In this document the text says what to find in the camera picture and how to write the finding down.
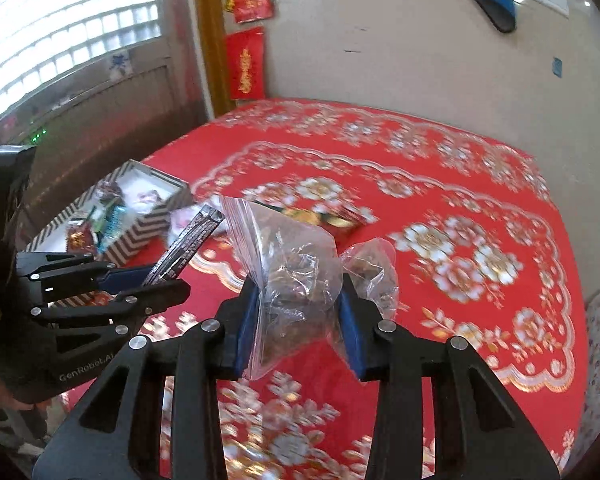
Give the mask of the small red gold snack packet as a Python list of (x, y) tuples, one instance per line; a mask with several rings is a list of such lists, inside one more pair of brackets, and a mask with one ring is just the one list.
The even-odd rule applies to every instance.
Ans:
[(94, 255), (96, 247), (91, 229), (88, 226), (69, 226), (66, 232), (66, 251), (70, 254)]

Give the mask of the white pink strawberry snack pack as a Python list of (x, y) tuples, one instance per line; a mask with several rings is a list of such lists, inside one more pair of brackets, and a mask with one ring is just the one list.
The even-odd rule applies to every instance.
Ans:
[(212, 209), (209, 205), (192, 205), (170, 212), (170, 226), (166, 234), (166, 247), (173, 244), (181, 232), (203, 209)]

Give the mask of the black striped snack bar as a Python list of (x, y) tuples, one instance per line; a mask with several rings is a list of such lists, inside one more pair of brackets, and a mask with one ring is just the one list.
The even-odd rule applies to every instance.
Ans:
[(201, 206), (193, 219), (181, 230), (168, 250), (149, 271), (143, 285), (151, 286), (177, 280), (198, 249), (223, 220), (224, 214), (221, 211), (209, 205)]

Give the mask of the clear bag of snacks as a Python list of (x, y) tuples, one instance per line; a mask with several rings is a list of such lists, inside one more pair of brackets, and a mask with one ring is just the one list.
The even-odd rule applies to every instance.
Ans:
[(384, 320), (396, 316), (399, 279), (391, 245), (375, 237), (338, 250), (350, 233), (328, 232), (241, 198), (223, 196), (220, 203), (235, 254), (258, 289), (248, 377), (264, 376), (322, 339), (360, 372), (363, 341), (337, 301), (351, 283), (364, 307)]

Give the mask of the green black snack packet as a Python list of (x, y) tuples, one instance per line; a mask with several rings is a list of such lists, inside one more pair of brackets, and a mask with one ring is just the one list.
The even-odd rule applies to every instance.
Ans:
[(108, 226), (111, 216), (111, 205), (96, 204), (87, 220), (91, 222), (92, 231), (95, 233), (103, 233)]

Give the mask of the light blue snack packet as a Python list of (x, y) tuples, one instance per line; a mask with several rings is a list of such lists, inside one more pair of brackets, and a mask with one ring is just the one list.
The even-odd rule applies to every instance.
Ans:
[(99, 255), (103, 255), (108, 247), (118, 238), (123, 231), (126, 217), (128, 216), (128, 208), (125, 202), (111, 203), (111, 216), (105, 232), (96, 234), (96, 248)]

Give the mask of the striped white storage box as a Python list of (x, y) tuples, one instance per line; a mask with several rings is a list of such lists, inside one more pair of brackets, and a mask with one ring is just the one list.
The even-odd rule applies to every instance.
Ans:
[(129, 160), (65, 207), (27, 244), (27, 252), (75, 252), (122, 268), (166, 235), (174, 210), (193, 203), (188, 184)]

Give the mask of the dark purple snack bag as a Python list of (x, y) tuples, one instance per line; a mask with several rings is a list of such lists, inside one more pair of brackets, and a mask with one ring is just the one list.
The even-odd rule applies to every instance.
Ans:
[(123, 203), (124, 195), (116, 181), (102, 180), (96, 185), (94, 199), (102, 206), (107, 206), (111, 203)]

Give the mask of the white pink strawberry snack bag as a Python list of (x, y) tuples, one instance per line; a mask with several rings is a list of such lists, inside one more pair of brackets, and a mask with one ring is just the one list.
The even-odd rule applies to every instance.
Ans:
[(159, 192), (155, 188), (150, 188), (149, 190), (139, 192), (131, 200), (131, 208), (137, 214), (150, 214), (151, 211), (154, 211), (162, 203), (163, 200)]

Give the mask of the brown wooden door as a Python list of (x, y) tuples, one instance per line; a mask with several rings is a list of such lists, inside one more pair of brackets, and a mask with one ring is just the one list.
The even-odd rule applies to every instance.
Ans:
[(92, 184), (202, 125), (207, 114), (189, 39), (155, 39), (75, 70), (0, 118), (0, 144), (36, 147), (20, 216), (27, 243)]

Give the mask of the red floral tablecloth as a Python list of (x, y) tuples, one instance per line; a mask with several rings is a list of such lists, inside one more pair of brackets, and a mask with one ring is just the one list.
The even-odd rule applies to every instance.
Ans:
[[(359, 292), (414, 335), (465, 338), (565, 468), (586, 330), (566, 228), (533, 158), (437, 122), (323, 102), (234, 110), (147, 157), (194, 200), (235, 196), (330, 229)], [(219, 386), (233, 479), (361, 479), (378, 388), (319, 333)]]

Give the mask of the dark green snack packet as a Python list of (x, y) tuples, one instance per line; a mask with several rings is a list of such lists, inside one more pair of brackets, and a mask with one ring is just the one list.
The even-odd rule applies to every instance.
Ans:
[(279, 214), (283, 214), (284, 216), (294, 219), (294, 220), (297, 220), (297, 221), (302, 221), (302, 216), (306, 213), (306, 211), (303, 209), (274, 206), (271, 204), (265, 204), (265, 203), (258, 202), (257, 200), (256, 200), (256, 204), (260, 205), (262, 207), (268, 208), (269, 210), (278, 212)]

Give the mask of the dark red snack packet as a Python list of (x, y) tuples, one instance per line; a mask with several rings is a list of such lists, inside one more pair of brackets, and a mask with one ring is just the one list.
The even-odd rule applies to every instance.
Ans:
[(354, 232), (368, 225), (366, 220), (356, 214), (351, 214), (350, 211), (333, 214), (311, 209), (283, 208), (282, 214), (292, 220), (311, 226), (320, 226), (322, 229), (336, 234)]

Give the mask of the glass block window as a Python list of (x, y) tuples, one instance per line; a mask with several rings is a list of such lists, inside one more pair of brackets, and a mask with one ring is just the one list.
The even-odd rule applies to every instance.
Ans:
[(62, 75), (160, 36), (158, 0), (0, 0), (0, 117)]

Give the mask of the lower red wall banner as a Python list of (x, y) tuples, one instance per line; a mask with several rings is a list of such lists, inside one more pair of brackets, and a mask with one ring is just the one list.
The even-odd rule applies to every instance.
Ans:
[(265, 98), (264, 28), (233, 32), (226, 37), (230, 98), (236, 101)]

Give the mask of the yellow door frame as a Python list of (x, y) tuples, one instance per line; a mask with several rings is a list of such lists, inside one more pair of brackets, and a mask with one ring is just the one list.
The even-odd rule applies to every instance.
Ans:
[(218, 117), (235, 107), (230, 98), (222, 0), (195, 0), (195, 9), (211, 113)]

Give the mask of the blue wall sticker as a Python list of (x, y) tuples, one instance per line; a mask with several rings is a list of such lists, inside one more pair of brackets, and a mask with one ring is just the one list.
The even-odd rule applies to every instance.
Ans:
[(560, 58), (554, 58), (552, 72), (556, 77), (562, 78), (562, 60)]

